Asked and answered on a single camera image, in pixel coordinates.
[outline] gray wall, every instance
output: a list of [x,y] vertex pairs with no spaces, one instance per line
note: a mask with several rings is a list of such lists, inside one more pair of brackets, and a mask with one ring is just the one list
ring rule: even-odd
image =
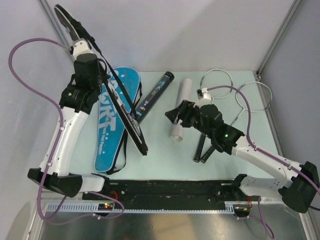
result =
[[[285,155],[320,171],[320,1],[302,4],[262,73]],[[313,205],[320,208],[320,197]],[[316,212],[320,225],[320,212]]]
[[[57,40],[36,0],[2,1],[0,8],[0,239],[21,239],[37,196],[27,179],[46,154],[58,113],[12,76],[9,52],[17,43],[36,37]],[[73,67],[67,54],[50,43],[23,46],[13,57],[18,75],[59,101]]]

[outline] white wall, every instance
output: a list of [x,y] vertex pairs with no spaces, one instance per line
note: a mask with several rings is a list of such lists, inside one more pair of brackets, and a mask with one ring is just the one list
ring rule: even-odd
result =
[[[53,7],[57,1],[48,0]],[[256,71],[293,0],[59,0],[113,66]]]
[[[57,38],[36,0],[5,1],[0,15],[0,239],[19,240],[37,192],[37,186],[27,179],[27,172],[39,166],[58,114],[16,81],[8,67],[8,56],[22,40]],[[68,56],[50,43],[22,47],[13,64],[26,82],[56,101],[73,72]]]
[[[272,110],[288,158],[320,171],[320,1],[304,1],[264,72]],[[313,204],[320,208],[320,197]],[[320,212],[315,213],[320,225]]]

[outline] cylindrical container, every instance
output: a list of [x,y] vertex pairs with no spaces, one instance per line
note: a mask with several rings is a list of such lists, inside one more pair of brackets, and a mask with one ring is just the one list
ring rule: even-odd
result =
[[[185,78],[181,82],[180,86],[180,93],[178,95],[178,101],[176,102],[176,106],[179,106],[179,104],[182,102],[182,100],[189,100],[190,94],[191,94],[191,88],[192,88],[192,79]],[[171,139],[181,142],[184,139],[184,128],[180,125],[181,120],[172,126],[171,131]]]
[[145,118],[150,109],[155,105],[162,93],[174,79],[175,76],[173,73],[167,71],[160,81],[154,86],[152,91],[145,97],[143,101],[141,101],[140,105],[135,109],[138,123],[141,123],[141,121]]

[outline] shuttlecock tube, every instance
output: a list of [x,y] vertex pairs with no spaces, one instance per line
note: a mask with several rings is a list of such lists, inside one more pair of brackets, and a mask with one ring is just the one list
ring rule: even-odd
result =
[[[176,106],[182,102],[182,100],[189,100],[193,81],[190,78],[185,78],[180,83],[180,91],[178,94]],[[181,120],[178,124],[174,124],[171,130],[171,139],[177,142],[181,142],[184,139],[184,128],[180,125]]]

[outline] metal floor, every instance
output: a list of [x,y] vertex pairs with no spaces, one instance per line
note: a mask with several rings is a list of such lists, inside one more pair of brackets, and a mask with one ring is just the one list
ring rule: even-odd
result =
[[[306,240],[298,213],[283,205],[262,205],[262,213],[278,240]],[[54,222],[83,213],[61,212]],[[251,210],[258,216],[258,206]],[[231,214],[125,213],[116,219],[81,218],[63,226],[44,223],[41,240],[269,240],[254,219],[237,220]]]

